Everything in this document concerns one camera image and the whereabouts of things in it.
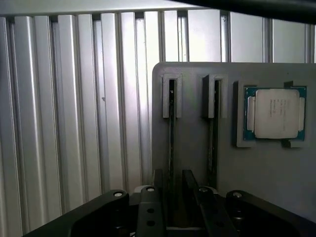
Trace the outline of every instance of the silver metal surface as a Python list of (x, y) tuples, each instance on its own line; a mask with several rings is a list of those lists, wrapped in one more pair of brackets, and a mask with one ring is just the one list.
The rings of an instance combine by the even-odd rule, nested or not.
[(200, 9), (168, 0), (9, 0), (0, 1), (0, 15), (50, 15), (158, 9)]
[[(0, 15), (10, 16), (0, 22), (8, 237), (109, 189), (150, 183), (159, 61), (315, 61), (314, 26), (173, 1), (9, 0)], [(19, 15), (36, 17), (12, 21)]]
[(105, 106), (104, 70), (103, 70), (103, 48), (101, 20), (94, 21), (94, 43), (95, 63), (97, 79), (97, 108), (99, 121), (99, 145), (100, 145), (100, 174), (101, 193), (110, 190), (110, 168), (109, 168), (109, 147), (108, 130)]
[(101, 194), (97, 81), (92, 15), (78, 16), (84, 165), (87, 200)]
[(222, 62), (230, 62), (230, 32), (229, 32), (229, 13), (221, 12), (221, 61)]
[(178, 16), (178, 50), (179, 62), (188, 61), (188, 18), (187, 16)]
[(178, 16), (177, 11), (165, 11), (163, 17), (163, 60), (167, 62), (179, 61), (178, 46)]
[(220, 11), (189, 10), (188, 22), (190, 62), (220, 62)]
[(231, 12), (232, 62), (263, 62), (262, 17)]
[(122, 130), (121, 81), (119, 69), (118, 16), (101, 14), (103, 70), (108, 132), (110, 189), (126, 187)]
[(262, 27), (263, 62), (273, 62), (273, 20), (264, 18)]
[(135, 20), (136, 65), (137, 65), (137, 89), (139, 110), (139, 138), (140, 138), (140, 162), (142, 183), (151, 182), (151, 152), (150, 130), (148, 110), (148, 77), (146, 65), (146, 38), (145, 19)]
[(35, 29), (47, 211), (48, 221), (51, 221), (59, 217), (62, 211), (59, 186), (59, 155), (57, 149), (55, 78), (53, 72), (52, 35), (49, 18), (47, 16), (35, 17)]
[(122, 49), (122, 78), (124, 96), (124, 124), (125, 124), (125, 162), (127, 165), (127, 190), (132, 192), (141, 184), (140, 163), (140, 133), (138, 77), (136, 65), (135, 16), (133, 12), (122, 13), (121, 19), (121, 49)]
[(305, 25), (273, 20), (273, 62), (305, 62)]
[(24, 181), (23, 207), (27, 220), (25, 231), (30, 231), (48, 221), (33, 18), (15, 18), (15, 50), (19, 96), (17, 109), (20, 115), (19, 155)]
[[(148, 123), (149, 123), (149, 131), (147, 131), (147, 123), (146, 119), (142, 119), (141, 121), (141, 151), (146, 153), (146, 147), (149, 146), (149, 160), (145, 156), (142, 156), (142, 181), (144, 184), (148, 184), (148, 180), (152, 177), (152, 74), (154, 66), (161, 61), (162, 58), (162, 46), (161, 46), (161, 34), (160, 34), (160, 26), (161, 26), (161, 14), (159, 12), (145, 12), (144, 13), (145, 20), (145, 51), (146, 51), (146, 76), (147, 76), (147, 98), (148, 98)], [(142, 118), (146, 117), (143, 115), (146, 107), (141, 108)], [(146, 134), (149, 132), (149, 139), (146, 139)]]
[(66, 143), (65, 156), (61, 157), (61, 161), (64, 173), (65, 209), (70, 211), (87, 200), (83, 160), (77, 23), (74, 16), (63, 15), (58, 16), (58, 24)]
[(9, 33), (6, 19), (0, 18), (0, 234), (19, 237), (22, 235), (22, 222)]

